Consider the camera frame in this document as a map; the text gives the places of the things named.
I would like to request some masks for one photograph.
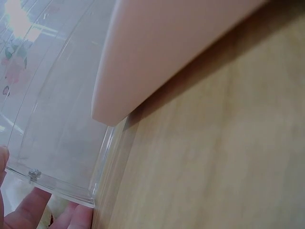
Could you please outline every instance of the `floral pattern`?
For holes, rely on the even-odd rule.
[[[6,67],[4,78],[8,83],[2,91],[3,95],[10,95],[11,85],[28,79],[30,73],[27,64],[27,49],[24,44],[16,45],[11,41],[5,48],[5,57],[1,60],[1,65]]]

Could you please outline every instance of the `light wood grain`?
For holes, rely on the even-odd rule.
[[[120,128],[93,228],[305,228],[304,1],[259,10]]]

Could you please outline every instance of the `clear plastic container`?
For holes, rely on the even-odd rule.
[[[0,2],[0,145],[7,169],[90,207],[113,128],[91,119],[115,0]]]

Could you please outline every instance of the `green leaf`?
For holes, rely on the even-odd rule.
[[[27,56],[27,50],[23,45],[21,45],[20,48],[18,49],[17,55],[21,56],[22,58],[25,58]]]
[[[28,65],[28,58],[27,57],[24,59],[24,65],[25,65],[25,69],[26,69],[27,65]]]
[[[11,47],[13,48],[14,52],[18,49],[19,45],[12,44]]]
[[[6,59],[8,59],[8,60],[12,57],[12,54],[10,53],[8,47],[5,48],[5,57],[6,57]]]

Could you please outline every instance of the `finger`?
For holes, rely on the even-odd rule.
[[[6,163],[9,160],[9,150],[6,146],[0,146],[0,171],[4,171]]]
[[[68,229],[90,229],[92,224],[93,209],[78,205],[72,216]]]
[[[5,167],[6,167],[6,163],[9,160],[9,150],[7,149],[6,146],[0,146],[0,187],[3,183],[3,180],[5,178],[6,172]]]
[[[50,226],[50,229],[67,229],[71,222],[74,210],[77,206],[78,204],[70,202],[65,211]]]
[[[6,163],[9,160],[9,150],[5,146],[0,146],[0,186],[3,183],[5,178],[6,172],[4,172]],[[0,192],[0,226],[3,225],[3,216],[4,216],[4,206],[3,206],[3,199],[2,194]]]
[[[4,224],[12,229],[37,228],[50,197],[50,193],[35,187],[17,209],[4,218]]]

